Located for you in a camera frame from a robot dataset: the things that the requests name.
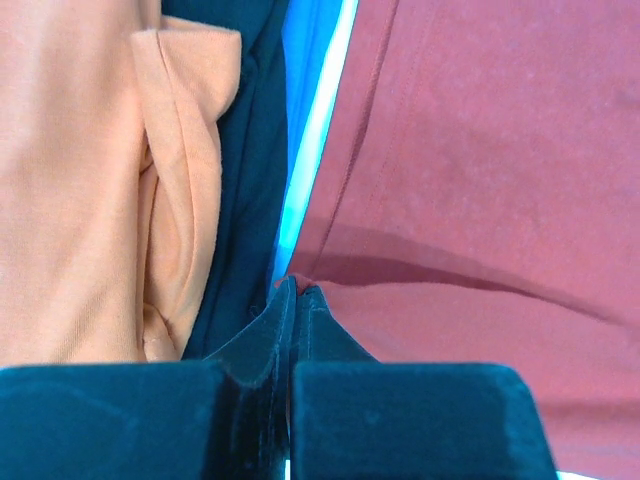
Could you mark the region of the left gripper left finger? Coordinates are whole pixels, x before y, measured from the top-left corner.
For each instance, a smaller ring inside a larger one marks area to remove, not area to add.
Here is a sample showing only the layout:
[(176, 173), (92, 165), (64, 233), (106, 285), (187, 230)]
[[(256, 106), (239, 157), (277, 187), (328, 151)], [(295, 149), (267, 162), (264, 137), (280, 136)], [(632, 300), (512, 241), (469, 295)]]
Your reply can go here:
[(1, 372), (5, 479), (280, 479), (296, 284), (204, 360)]

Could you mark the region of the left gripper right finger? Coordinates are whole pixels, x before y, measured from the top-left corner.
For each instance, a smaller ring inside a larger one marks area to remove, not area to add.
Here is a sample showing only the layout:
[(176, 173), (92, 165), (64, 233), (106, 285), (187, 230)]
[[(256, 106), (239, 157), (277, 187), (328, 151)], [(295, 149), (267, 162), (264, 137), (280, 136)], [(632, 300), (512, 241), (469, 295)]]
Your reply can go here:
[(378, 362), (317, 287), (299, 297), (297, 315), (293, 478), (556, 477), (535, 402), (514, 370)]

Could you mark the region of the red t shirt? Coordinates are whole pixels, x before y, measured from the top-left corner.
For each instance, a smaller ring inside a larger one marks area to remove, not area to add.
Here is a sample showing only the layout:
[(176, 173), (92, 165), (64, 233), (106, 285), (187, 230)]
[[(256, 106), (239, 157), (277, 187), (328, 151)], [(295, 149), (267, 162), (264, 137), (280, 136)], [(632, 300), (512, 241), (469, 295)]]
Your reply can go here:
[(561, 470), (639, 475), (639, 5), (362, 1), (290, 269), (385, 362), (529, 385)]

